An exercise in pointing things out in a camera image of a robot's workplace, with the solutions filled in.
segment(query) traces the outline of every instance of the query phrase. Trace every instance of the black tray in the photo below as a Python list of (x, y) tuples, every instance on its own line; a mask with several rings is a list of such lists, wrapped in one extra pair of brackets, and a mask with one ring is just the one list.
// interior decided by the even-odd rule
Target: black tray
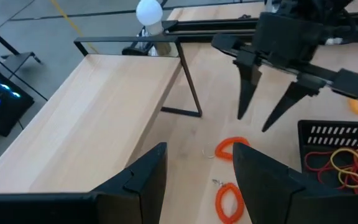
[[(305, 167), (307, 153), (311, 151), (335, 151), (340, 147), (358, 149), (358, 122), (301, 120), (298, 122), (298, 137), (302, 173), (317, 180), (317, 172), (309, 171)], [(324, 166), (328, 160), (329, 156), (310, 156), (308, 165), (318, 168)], [(338, 154), (335, 162), (340, 166), (350, 164), (352, 163), (352, 156), (350, 154)], [(324, 172), (321, 177), (326, 185), (332, 187), (341, 185), (335, 170)]]

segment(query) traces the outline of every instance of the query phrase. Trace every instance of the black metal frame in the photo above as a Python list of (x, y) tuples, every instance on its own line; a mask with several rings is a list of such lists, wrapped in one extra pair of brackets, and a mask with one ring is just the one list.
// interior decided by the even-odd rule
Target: black metal frame
[(13, 71), (13, 74), (18, 71), (18, 69), (24, 64), (27, 59), (29, 59), (29, 57), (33, 57), (35, 61), (37, 61), (38, 63), (42, 63), (41, 60), (34, 54), (34, 52), (20, 53), (1, 36), (0, 43), (10, 52), (12, 52), (12, 55), (1, 56), (1, 58), (5, 59), (5, 62), (2, 63), (3, 66), (0, 67), (0, 72), (6, 77), (10, 77), (12, 75), (11, 71)]
[[(358, 24), (358, 12), (350, 13), (352, 19)], [(251, 42), (259, 18), (215, 19), (201, 21), (163, 21), (162, 25), (166, 36), (175, 36), (181, 43), (211, 43), (217, 33), (225, 33), (240, 38), (244, 42)], [(346, 18), (340, 21), (347, 24)]]
[(12, 71), (7, 65), (5, 65), (4, 63), (2, 63), (0, 61), (0, 73), (2, 75), (4, 75), (5, 77), (7, 77), (8, 80), (10, 80), (13, 76), (15, 76), (19, 81), (21, 81), (22, 83), (24, 83), (27, 87), (29, 87), (32, 91), (34, 91), (36, 94), (38, 94), (39, 96), (41, 96), (41, 98), (43, 98), (45, 101), (48, 101), (48, 99), (46, 97), (43, 96), (43, 94), (41, 94), (40, 92), (38, 92), (35, 88), (33, 88), (30, 84), (28, 84), (27, 82), (25, 82), (20, 76), (16, 75), (16, 73), (14, 71)]
[(177, 108), (169, 108), (163, 106), (161, 111), (167, 113), (174, 113), (186, 116), (192, 116), (200, 118), (203, 115), (203, 111), (200, 106), (200, 102), (198, 101), (196, 89), (193, 84), (193, 80), (191, 79), (190, 71), (186, 63), (185, 54), (183, 53), (183, 49), (181, 47), (180, 41), (178, 37), (174, 36), (162, 36), (162, 37), (79, 37), (74, 40), (74, 44), (77, 46), (78, 50), (84, 55), (87, 56), (89, 52), (85, 49), (82, 43), (86, 42), (165, 42), (165, 43), (174, 43), (178, 50), (178, 57), (180, 58), (180, 63), (185, 71), (187, 82), (190, 86), (190, 91), (195, 101), (197, 112), (182, 110)]

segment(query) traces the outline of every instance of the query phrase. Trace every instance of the black cable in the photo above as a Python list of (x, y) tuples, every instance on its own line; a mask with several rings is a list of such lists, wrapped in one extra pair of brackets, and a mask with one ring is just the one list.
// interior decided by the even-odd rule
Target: black cable
[(342, 10), (342, 14), (351, 28), (347, 37), (351, 37), (356, 32), (356, 22), (354, 21), (352, 16), (346, 11), (346, 9)]
[(45, 101), (48, 101), (48, 99), (46, 97), (44, 97), (41, 93), (39, 93), (35, 88), (32, 88), (29, 84), (27, 84), (23, 79), (21, 79), (19, 76), (17, 76), (10, 68), (8, 68), (6, 65), (4, 65), (1, 61), (0, 61), (0, 65), (2, 65), (6, 70), (8, 70), (10, 73), (12, 73), (12, 75), (14, 75), (22, 83), (24, 83), (26, 86), (28, 86), (32, 91), (36, 92), (39, 96), (41, 96)]
[(325, 21), (325, 11), (324, 11), (324, 6), (321, 5), (319, 0), (311, 0), (311, 3), (314, 7), (314, 9), (316, 10), (316, 13), (318, 15), (318, 21), (319, 22), (324, 22)]
[(17, 120), (17, 122), (19, 123), (20, 127), (22, 128), (22, 130), (24, 130), (24, 127), (23, 127), (22, 123), (20, 122), (20, 120)]

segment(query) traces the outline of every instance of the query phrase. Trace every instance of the black metal bracket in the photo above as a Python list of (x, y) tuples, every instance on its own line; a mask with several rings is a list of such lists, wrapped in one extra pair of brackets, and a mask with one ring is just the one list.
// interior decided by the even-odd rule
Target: black metal bracket
[[(120, 198), (116, 205), (131, 211), (131, 215), (114, 214), (107, 223), (159, 223), (166, 183), (167, 143), (160, 142), (92, 192)], [(133, 217), (141, 217), (141, 222), (134, 222)]]
[[(20, 53), (1, 36), (0, 43), (10, 52), (12, 52), (12, 55), (3, 55), (1, 56), (1, 58), (5, 59), (5, 67), (9, 68), (13, 72), (18, 71), (18, 69), (29, 57), (33, 57), (35, 61), (37, 61), (38, 63), (42, 63), (41, 60), (33, 52)], [(0, 67), (0, 72), (6, 77), (11, 77), (12, 74), (5, 67)]]
[(332, 91), (349, 98), (358, 99), (358, 73), (341, 69), (338, 72), (312, 65), (310, 63), (294, 64), (287, 67), (272, 65), (268, 58), (254, 50), (253, 46), (241, 42), (238, 38), (226, 34), (215, 35), (212, 46), (222, 53), (235, 58), (241, 78), (241, 92), (237, 118), (241, 119), (252, 100), (257, 88), (262, 64), (281, 69), (296, 75), (298, 81), (292, 82), (278, 102), (262, 131), (268, 130), (287, 110), (305, 96), (318, 95), (319, 89), (328, 85)]
[(174, 114), (180, 114), (180, 115), (186, 115), (186, 116), (192, 116), (200, 118), (203, 115), (203, 111), (201, 109), (200, 102), (197, 97), (196, 89), (193, 84), (193, 80), (191, 79), (190, 71), (187, 66), (185, 54), (183, 53), (183, 48), (181, 47), (181, 43), (179, 41), (178, 37), (174, 36), (158, 36), (158, 37), (79, 37), (76, 40), (74, 40), (74, 44), (77, 46), (78, 50), (84, 55), (87, 56), (89, 53), (84, 48), (82, 43), (85, 42), (165, 42), (165, 43), (174, 43), (177, 51), (178, 51), (178, 57), (180, 58), (180, 63), (183, 67), (183, 70), (185, 71), (185, 76), (187, 79), (187, 82), (190, 86), (190, 91), (193, 96), (193, 99), (195, 101), (197, 111), (188, 111), (188, 110), (182, 110), (177, 108), (169, 108), (163, 106), (161, 108), (161, 111), (167, 112), (167, 113), (174, 113)]
[[(358, 24), (358, 12), (350, 13), (350, 16)], [(181, 43), (210, 43), (214, 35), (218, 33), (233, 35), (243, 42), (251, 42), (258, 21), (258, 18), (245, 16), (238, 19), (162, 21), (162, 26), (165, 29), (165, 35), (178, 37)], [(341, 26), (347, 26), (348, 23), (346, 18), (341, 18), (338, 21)], [(358, 42), (358, 30), (350, 41)], [(133, 42), (131, 47), (136, 45), (137, 42)]]

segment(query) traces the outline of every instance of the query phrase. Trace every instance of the white ball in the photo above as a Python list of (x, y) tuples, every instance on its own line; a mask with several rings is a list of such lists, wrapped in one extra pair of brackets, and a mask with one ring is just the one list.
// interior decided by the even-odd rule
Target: white ball
[(136, 7), (136, 17), (143, 26), (161, 21), (162, 8), (156, 0), (141, 0)]

